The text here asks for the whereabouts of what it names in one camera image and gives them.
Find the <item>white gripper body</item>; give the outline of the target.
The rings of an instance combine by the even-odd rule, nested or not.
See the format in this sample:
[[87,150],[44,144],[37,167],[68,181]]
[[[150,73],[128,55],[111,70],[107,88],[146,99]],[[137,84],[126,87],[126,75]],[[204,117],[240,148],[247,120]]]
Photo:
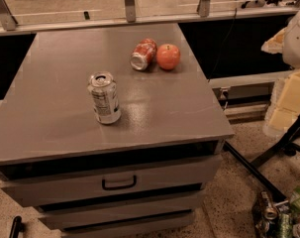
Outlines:
[[274,83],[263,133],[269,137],[279,137],[293,125],[299,115],[300,69],[297,69]]

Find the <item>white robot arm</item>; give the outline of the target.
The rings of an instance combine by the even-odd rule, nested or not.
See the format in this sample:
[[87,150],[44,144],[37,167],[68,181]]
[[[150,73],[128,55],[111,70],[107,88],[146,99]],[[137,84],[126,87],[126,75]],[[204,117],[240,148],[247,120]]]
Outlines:
[[300,115],[300,10],[261,49],[273,55],[282,54],[283,61],[293,68],[288,76],[275,81],[264,118],[264,134],[279,137]]

